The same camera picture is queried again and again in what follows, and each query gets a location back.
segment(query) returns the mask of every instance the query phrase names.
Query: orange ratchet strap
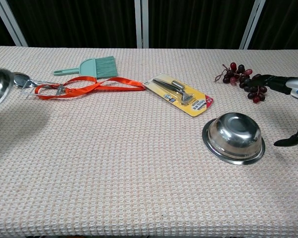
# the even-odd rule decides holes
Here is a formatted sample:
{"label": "orange ratchet strap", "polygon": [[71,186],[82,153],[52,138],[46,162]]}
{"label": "orange ratchet strap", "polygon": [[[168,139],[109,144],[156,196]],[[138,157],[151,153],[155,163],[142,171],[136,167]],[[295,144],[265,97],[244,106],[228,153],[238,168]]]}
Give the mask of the orange ratchet strap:
{"label": "orange ratchet strap", "polygon": [[[102,90],[102,91],[117,91],[117,90],[118,91],[143,91],[143,90],[145,90],[145,87],[142,85],[142,83],[133,81],[133,80],[130,80],[127,78],[121,78],[121,77],[113,77],[113,78],[107,79],[102,82],[97,82],[97,79],[94,77],[80,76],[80,77],[76,77],[76,78],[73,78],[73,79],[67,81],[66,83],[63,84],[63,86],[66,86],[68,84],[71,84],[71,83],[77,82],[77,81],[90,81],[90,82],[93,82],[94,84],[88,85],[83,88],[67,88],[67,87],[65,87],[65,94],[63,94],[63,95],[54,95],[54,96],[52,96],[52,95],[51,96],[37,95],[37,96],[43,100],[48,100],[51,98],[73,98],[73,97],[81,96],[86,93],[96,92],[98,90]],[[131,85],[131,86],[135,86],[135,87],[130,88],[130,87],[101,86],[106,81],[116,81],[119,83]],[[50,86],[51,88],[58,88],[60,86],[60,84],[53,84],[53,85],[42,84],[42,85],[37,86],[35,88],[34,92],[36,94],[38,94],[40,89],[45,86]]]}

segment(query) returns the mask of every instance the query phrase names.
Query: table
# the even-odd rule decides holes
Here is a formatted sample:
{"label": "table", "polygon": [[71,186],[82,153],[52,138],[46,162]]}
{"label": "table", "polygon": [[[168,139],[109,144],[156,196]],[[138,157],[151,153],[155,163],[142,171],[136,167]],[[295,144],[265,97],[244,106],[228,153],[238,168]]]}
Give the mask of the table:
{"label": "table", "polygon": [[[273,146],[297,131],[298,100],[268,90],[256,105],[214,83],[232,61],[298,76],[298,50],[0,47],[0,68],[65,82],[75,75],[53,71],[111,55],[122,77],[165,73],[215,102],[192,118],[148,90],[43,101],[14,87],[0,105],[0,237],[298,237],[298,146]],[[203,144],[203,126],[227,112],[260,126],[256,164],[225,163]]]}

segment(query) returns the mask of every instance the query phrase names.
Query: dustpan brush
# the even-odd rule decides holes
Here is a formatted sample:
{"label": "dustpan brush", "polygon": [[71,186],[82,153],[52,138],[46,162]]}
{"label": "dustpan brush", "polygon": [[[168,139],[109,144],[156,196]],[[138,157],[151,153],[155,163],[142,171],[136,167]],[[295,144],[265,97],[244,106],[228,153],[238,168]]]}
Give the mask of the dustpan brush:
{"label": "dustpan brush", "polygon": [[96,59],[96,77],[110,78],[118,76],[115,58],[108,56]]}

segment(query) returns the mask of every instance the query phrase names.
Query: metal bowl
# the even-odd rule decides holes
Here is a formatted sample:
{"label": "metal bowl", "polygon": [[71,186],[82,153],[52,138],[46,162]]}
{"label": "metal bowl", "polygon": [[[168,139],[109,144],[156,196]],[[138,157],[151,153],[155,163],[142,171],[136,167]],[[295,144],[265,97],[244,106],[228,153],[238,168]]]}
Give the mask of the metal bowl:
{"label": "metal bowl", "polygon": [[235,165],[253,164],[265,152],[258,124],[241,113],[227,113],[209,121],[202,138],[214,155]]}

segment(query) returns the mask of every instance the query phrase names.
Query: packaged razor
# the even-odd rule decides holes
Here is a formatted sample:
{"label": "packaged razor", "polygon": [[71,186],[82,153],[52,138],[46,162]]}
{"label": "packaged razor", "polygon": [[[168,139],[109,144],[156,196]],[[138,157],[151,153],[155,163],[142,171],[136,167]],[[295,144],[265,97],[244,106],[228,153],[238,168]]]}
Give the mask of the packaged razor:
{"label": "packaged razor", "polygon": [[203,113],[213,103],[209,96],[165,74],[160,74],[143,85],[193,117]]}

